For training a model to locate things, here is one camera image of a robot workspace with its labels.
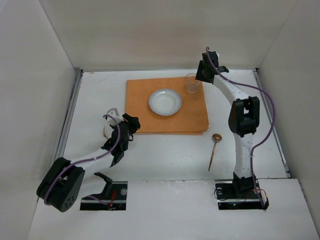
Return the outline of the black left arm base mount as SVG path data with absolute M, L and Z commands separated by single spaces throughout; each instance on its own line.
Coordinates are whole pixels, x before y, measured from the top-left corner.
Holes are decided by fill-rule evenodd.
M 93 198 L 95 200 L 97 200 L 98 202 L 102 203 L 103 205 L 110 205 L 110 203 L 112 202 L 112 198 L 113 198 L 113 192 L 112 192 L 113 180 L 101 172 L 95 172 L 94 174 L 96 176 L 102 178 L 105 181 L 105 186 L 104 186 L 102 192 L 94 194 Z M 111 200 L 109 201 L 109 203 L 103 202 L 103 200 L 106 200 L 107 197 L 109 197 L 110 195 L 111 195 Z

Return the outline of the white round plate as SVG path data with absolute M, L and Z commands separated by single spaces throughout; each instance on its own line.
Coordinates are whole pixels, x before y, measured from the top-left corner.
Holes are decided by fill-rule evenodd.
M 150 95 L 148 105 L 155 114 L 167 117 L 176 114 L 180 110 L 182 98 L 176 91 L 162 88 Z

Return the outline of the clear plastic glass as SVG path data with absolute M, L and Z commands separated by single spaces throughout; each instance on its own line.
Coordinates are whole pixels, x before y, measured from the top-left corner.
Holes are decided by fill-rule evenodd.
M 198 90 L 200 81 L 196 79 L 195 73 L 189 73 L 185 76 L 186 89 L 189 93 L 194 94 Z

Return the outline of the orange cloth napkin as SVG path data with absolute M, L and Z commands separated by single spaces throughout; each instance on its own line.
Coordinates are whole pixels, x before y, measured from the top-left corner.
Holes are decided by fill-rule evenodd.
M 151 110 L 149 98 L 160 89 L 172 89 L 180 95 L 182 105 L 177 113 L 161 116 Z M 201 135 L 209 129 L 203 84 L 190 93 L 184 76 L 127 80 L 125 113 L 138 117 L 138 134 Z

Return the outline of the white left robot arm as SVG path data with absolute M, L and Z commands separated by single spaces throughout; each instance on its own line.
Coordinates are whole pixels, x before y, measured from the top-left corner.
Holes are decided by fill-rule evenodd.
M 36 190 L 45 205 L 63 213 L 77 198 L 90 198 L 101 204 L 104 198 L 115 199 L 117 193 L 113 190 L 113 180 L 101 171 L 121 161 L 141 124 L 138 117 L 127 113 L 119 116 L 115 110 L 110 110 L 103 118 L 112 133 L 101 148 L 84 158 L 68 160 L 59 157 L 53 162 Z

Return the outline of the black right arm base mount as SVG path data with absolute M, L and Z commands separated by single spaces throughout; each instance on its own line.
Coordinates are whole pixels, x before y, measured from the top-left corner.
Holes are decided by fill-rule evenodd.
M 215 183 L 214 196 L 219 210 L 267 210 L 269 199 L 259 182 L 251 177 L 233 177 Z

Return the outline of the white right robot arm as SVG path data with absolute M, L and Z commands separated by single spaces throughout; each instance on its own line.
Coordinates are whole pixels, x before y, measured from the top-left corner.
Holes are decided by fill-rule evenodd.
M 195 79 L 213 84 L 231 105 L 228 126 L 234 136 L 236 153 L 232 187 L 234 193 L 240 196 L 253 190 L 255 185 L 252 148 L 254 135 L 260 124 L 260 100 L 241 90 L 237 82 L 222 76 L 221 72 L 228 71 L 224 66 L 219 67 L 217 53 L 207 47 L 202 54 Z

